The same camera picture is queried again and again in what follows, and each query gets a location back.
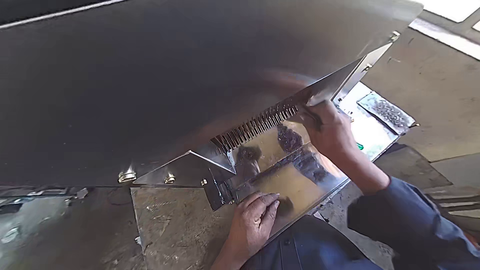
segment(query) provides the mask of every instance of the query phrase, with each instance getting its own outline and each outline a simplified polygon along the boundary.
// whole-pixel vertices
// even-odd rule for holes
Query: dark metal panel
[[[128,0],[0,30],[1,183],[115,185],[388,42],[406,0]]]

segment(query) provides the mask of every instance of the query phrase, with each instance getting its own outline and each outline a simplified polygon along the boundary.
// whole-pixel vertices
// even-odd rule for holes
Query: comb-like metal teeth
[[[288,103],[277,104],[264,110],[259,115],[252,117],[251,120],[242,123],[236,128],[216,136],[211,141],[225,153],[231,152],[241,144],[276,127],[297,112],[298,108],[295,105]]]

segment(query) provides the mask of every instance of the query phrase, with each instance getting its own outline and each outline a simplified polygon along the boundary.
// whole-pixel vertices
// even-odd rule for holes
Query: right hand
[[[300,117],[310,136],[310,141],[320,153],[332,160],[339,155],[350,155],[359,151],[350,128],[350,118],[337,111],[331,101],[322,101],[309,109],[322,120],[320,130],[308,114],[303,113]]]

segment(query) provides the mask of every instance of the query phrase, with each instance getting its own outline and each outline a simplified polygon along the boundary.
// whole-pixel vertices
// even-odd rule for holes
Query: scratched metal surface
[[[132,188],[149,270],[210,269],[228,236],[235,205],[213,212],[200,188]]]

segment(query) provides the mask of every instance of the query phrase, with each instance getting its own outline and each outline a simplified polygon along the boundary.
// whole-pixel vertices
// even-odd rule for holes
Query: shiny metal surface
[[[380,57],[392,46],[392,43],[388,43],[371,53],[367,54],[363,59],[360,60],[358,66],[355,70],[351,73],[351,75],[347,78],[347,80],[343,83],[343,85],[339,88],[338,92],[335,93],[335,97],[332,99],[335,105],[339,105],[342,99],[345,98],[346,95],[350,93],[353,87],[357,85],[357,83],[365,76],[367,71],[377,63]]]
[[[357,104],[370,93],[372,90],[357,83],[344,96],[339,108],[353,119],[351,128],[355,140],[364,146],[362,152],[373,161],[400,136]],[[276,129],[269,130],[242,147],[255,149],[256,159],[239,158],[242,148],[237,150],[236,156],[235,153],[229,155],[237,175],[227,182],[235,188],[232,193],[237,202],[257,190],[280,193],[281,203],[271,237],[281,233],[349,181],[342,171],[312,146],[306,130],[298,123],[284,121]]]
[[[209,142],[199,151],[205,156],[189,150],[133,183],[146,186],[204,187],[208,183],[213,184],[214,179],[221,183],[235,175],[227,156],[213,143]]]
[[[0,30],[1,184],[119,185],[389,42],[407,0],[127,0]]]

